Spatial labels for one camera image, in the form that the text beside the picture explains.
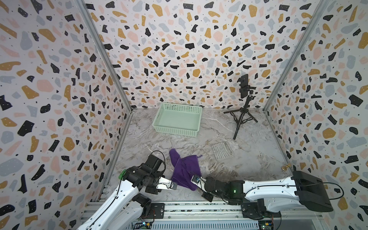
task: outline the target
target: black cable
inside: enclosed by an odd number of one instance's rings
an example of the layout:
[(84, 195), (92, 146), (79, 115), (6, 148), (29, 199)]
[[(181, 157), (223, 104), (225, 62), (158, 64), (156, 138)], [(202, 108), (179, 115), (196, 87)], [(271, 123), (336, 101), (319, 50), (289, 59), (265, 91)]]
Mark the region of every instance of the black cable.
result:
[[(161, 171), (162, 172), (162, 174), (163, 174), (163, 172), (166, 170), (166, 160), (165, 160), (165, 156), (164, 156), (164, 154), (161, 152), (161, 151), (158, 151), (158, 150), (155, 150), (155, 151), (153, 151), (153, 152), (151, 152), (151, 154), (152, 153), (154, 153), (154, 152), (160, 152), (161, 154), (162, 154), (162, 156), (163, 156), (163, 160), (164, 160), (164, 170), (163, 171)], [(114, 201), (116, 200), (116, 198), (117, 198), (117, 195), (119, 194), (119, 190), (120, 190), (120, 185), (121, 185), (121, 181), (122, 180), (120, 180), (120, 182), (119, 182), (119, 186), (118, 186), (118, 189), (117, 189), (117, 193), (116, 193), (116, 197), (113, 199), (113, 201), (107, 206), (107, 208), (101, 213), (101, 215), (99, 215), (99, 217), (97, 217), (97, 219), (95, 220), (95, 221), (93, 221), (93, 223), (89, 226), (89, 227), (91, 227), (92, 225), (94, 225), (95, 224), (95, 222), (106, 212), (106, 210), (114, 203)]]
[(282, 221), (282, 218), (281, 218), (281, 216), (280, 216), (280, 223), (279, 223), (279, 226), (276, 228), (276, 230), (278, 230), (278, 229), (279, 229), (279, 227), (280, 227), (280, 225), (281, 225), (281, 221)]
[(262, 217), (259, 217), (259, 218), (252, 218), (252, 217), (250, 217), (250, 216), (248, 216), (248, 215), (246, 215), (244, 213), (243, 213), (243, 215), (245, 215), (247, 218), (252, 219), (252, 220), (262, 220), (264, 218), (263, 216)]
[(155, 222), (155, 210), (154, 209), (152, 209), (151, 211), (153, 211), (153, 221), (152, 222), (148, 222), (149, 223), (149, 225), (150, 225), (150, 227), (149, 227), (149, 229), (151, 229), (152, 228), (152, 224)]
[(332, 183), (332, 182), (324, 182), (324, 184), (334, 184), (334, 185), (337, 185), (337, 186), (339, 186), (339, 187), (341, 188), (341, 191), (343, 192), (343, 194), (342, 194), (341, 196), (339, 196), (339, 197), (337, 197), (337, 198), (332, 198), (332, 199), (330, 199), (330, 198), (329, 198), (329, 200), (336, 200), (336, 199), (340, 199), (341, 197), (343, 197), (343, 196), (344, 196), (344, 190), (343, 190), (343, 188), (342, 188), (340, 185), (338, 185), (338, 184), (336, 184), (336, 183)]
[(252, 189), (248, 190), (248, 192), (252, 191), (253, 189), (260, 188), (260, 187), (269, 187), (269, 186), (280, 186), (280, 187), (307, 187), (307, 186), (312, 186), (312, 185), (317, 185), (317, 184), (334, 184), (334, 185), (337, 185), (337, 186), (339, 186), (339, 187), (341, 188), (341, 190), (342, 190), (343, 194), (342, 194), (341, 196), (337, 197), (337, 198), (332, 198), (332, 199), (330, 199), (330, 198), (329, 198), (329, 200), (336, 200), (336, 199), (340, 199), (341, 197), (343, 197), (343, 196), (344, 196), (344, 190), (343, 190), (343, 188), (342, 188), (340, 185), (338, 185), (338, 184), (336, 184), (336, 183), (332, 183), (332, 182), (322, 182), (322, 183), (308, 184), (308, 185), (278, 185), (278, 184), (260, 185), (260, 186), (257, 186), (257, 187), (254, 187), (254, 188), (252, 188)]
[(93, 221), (93, 223), (89, 226), (89, 227), (91, 227), (92, 225), (94, 225), (95, 224), (95, 222), (106, 212), (106, 210), (114, 203), (114, 201), (117, 199), (117, 195), (118, 195), (118, 193), (119, 193), (119, 190), (120, 190), (120, 185), (121, 185), (121, 181), (122, 180), (120, 180), (120, 182), (119, 182), (119, 187), (118, 187), (118, 189), (117, 189), (117, 193), (116, 193), (116, 197), (114, 197), (114, 199), (113, 199), (113, 201), (107, 206), (107, 208), (101, 213), (101, 215), (99, 215), (98, 217), (97, 217), (97, 219), (95, 220), (95, 221)]
[(204, 191), (203, 191), (203, 188), (202, 188), (202, 182), (201, 182), (201, 181), (199, 181), (199, 183), (201, 184), (201, 190), (202, 190), (202, 192), (204, 192)]
[[(220, 194), (218, 194), (220, 197), (221, 197), (221, 199), (222, 199), (222, 196), (220, 195)], [(224, 199), (222, 199), (222, 201), (223, 202), (225, 202), (225, 203), (227, 203), (227, 204), (229, 204), (229, 202), (226, 202)]]
[(166, 170), (166, 160), (165, 160), (165, 156), (164, 156), (164, 154), (161, 152), (161, 151), (159, 151), (159, 150), (155, 150), (155, 151), (152, 151), (151, 153), (150, 153), (150, 155), (152, 154), (152, 153), (154, 153), (154, 152), (160, 152), (161, 154), (162, 154), (162, 157), (163, 157), (163, 165), (164, 165), (164, 169), (162, 170), (162, 171), (160, 171), (160, 172), (157, 172), (157, 173), (155, 173), (155, 174), (153, 174), (153, 175), (155, 175), (155, 176), (162, 176), (163, 175), (163, 173), (165, 172), (165, 170)]
[[(203, 179), (202, 179), (202, 177), (199, 177), (199, 179), (201, 180), (201, 181), (203, 181), (204, 183), (206, 183)], [(200, 183), (201, 184), (201, 190), (204, 192), (204, 190), (203, 190), (203, 188), (202, 188), (202, 183)]]

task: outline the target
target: green connector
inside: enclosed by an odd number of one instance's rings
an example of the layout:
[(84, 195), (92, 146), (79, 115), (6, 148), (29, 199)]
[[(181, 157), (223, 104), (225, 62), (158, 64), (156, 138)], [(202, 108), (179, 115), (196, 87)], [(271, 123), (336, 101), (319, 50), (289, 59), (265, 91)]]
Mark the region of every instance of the green connector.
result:
[(125, 174), (125, 172), (126, 172), (127, 170), (126, 169), (124, 169), (121, 173), (120, 173), (120, 175), (119, 175), (119, 180), (121, 180), (122, 178), (123, 178), (123, 176), (124, 176), (124, 174)]

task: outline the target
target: patterned wall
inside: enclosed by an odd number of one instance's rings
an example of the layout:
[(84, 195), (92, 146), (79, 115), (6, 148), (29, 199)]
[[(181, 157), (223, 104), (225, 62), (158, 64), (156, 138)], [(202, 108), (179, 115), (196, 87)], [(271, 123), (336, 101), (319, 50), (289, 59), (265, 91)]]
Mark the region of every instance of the patterned wall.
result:
[(0, 229), (76, 229), (124, 128), (72, 1), (0, 1)]
[(263, 107), (319, 0), (86, 0), (132, 107)]
[(294, 170), (344, 189), (324, 215), (334, 230), (368, 228), (367, 3), (331, 1), (267, 111)]

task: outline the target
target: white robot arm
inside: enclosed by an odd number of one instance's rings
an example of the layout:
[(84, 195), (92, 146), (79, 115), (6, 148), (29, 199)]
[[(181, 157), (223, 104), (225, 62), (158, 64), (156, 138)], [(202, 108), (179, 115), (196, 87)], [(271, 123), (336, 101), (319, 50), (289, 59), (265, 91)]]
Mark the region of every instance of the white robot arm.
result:
[(315, 212), (333, 211), (322, 180), (302, 171), (293, 171), (293, 176), (280, 180), (227, 183), (194, 175), (192, 183), (201, 188), (208, 201), (215, 196), (229, 205), (241, 205), (249, 209), (248, 216), (261, 218), (301, 206)]
[(128, 168), (113, 194), (78, 230), (123, 230), (141, 216), (148, 216), (151, 199), (140, 194), (158, 194), (161, 190), (176, 190), (177, 183), (164, 178), (164, 170), (158, 171), (162, 160), (150, 154), (145, 163)]
[[(162, 189), (177, 187), (177, 183), (164, 178), (165, 165), (164, 170), (158, 171), (161, 163), (151, 154), (145, 163), (127, 169), (113, 194), (78, 230), (123, 230), (140, 217), (151, 219), (155, 215), (151, 213), (151, 200), (139, 191), (145, 186), (146, 192), (158, 194)], [(218, 197), (229, 205), (241, 205), (244, 218), (278, 217), (279, 211), (300, 206), (316, 212), (333, 211), (322, 180), (301, 171), (273, 181), (226, 183), (197, 175), (191, 181), (209, 202)]]

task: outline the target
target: purple cloth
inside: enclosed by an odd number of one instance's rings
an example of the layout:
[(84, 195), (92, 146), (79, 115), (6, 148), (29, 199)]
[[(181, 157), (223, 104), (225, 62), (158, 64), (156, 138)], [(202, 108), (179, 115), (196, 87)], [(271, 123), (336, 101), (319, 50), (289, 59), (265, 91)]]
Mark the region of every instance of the purple cloth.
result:
[(197, 186), (191, 182), (191, 179), (193, 175), (202, 176), (198, 163), (199, 157), (191, 155), (181, 159), (179, 153), (175, 149), (171, 149), (169, 153), (171, 163), (175, 167), (171, 181), (195, 191)]

